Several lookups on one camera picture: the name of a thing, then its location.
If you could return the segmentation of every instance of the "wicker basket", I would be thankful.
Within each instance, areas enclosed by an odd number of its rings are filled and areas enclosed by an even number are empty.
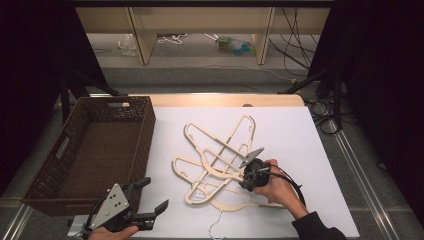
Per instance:
[[[155,120],[149,97],[78,99],[22,202],[50,216],[89,214],[114,183],[145,177]]]

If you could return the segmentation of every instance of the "black sleeve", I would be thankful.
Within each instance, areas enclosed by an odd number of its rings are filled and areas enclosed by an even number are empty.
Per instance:
[[[345,235],[337,228],[327,228],[316,212],[292,222],[300,240],[344,240]]]

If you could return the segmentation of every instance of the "hand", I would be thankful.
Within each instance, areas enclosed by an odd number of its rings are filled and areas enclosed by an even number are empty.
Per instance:
[[[137,226],[127,227],[120,232],[109,232],[106,228],[94,229],[88,236],[88,240],[127,240],[138,232]]]
[[[271,172],[286,176],[278,167],[275,167],[278,166],[277,160],[271,159],[265,162],[271,164]],[[291,184],[282,178],[271,175],[267,185],[256,187],[253,191],[258,195],[263,195],[268,198],[268,203],[279,203],[283,205],[290,211],[295,219],[299,219],[308,214],[308,210],[299,200]]]

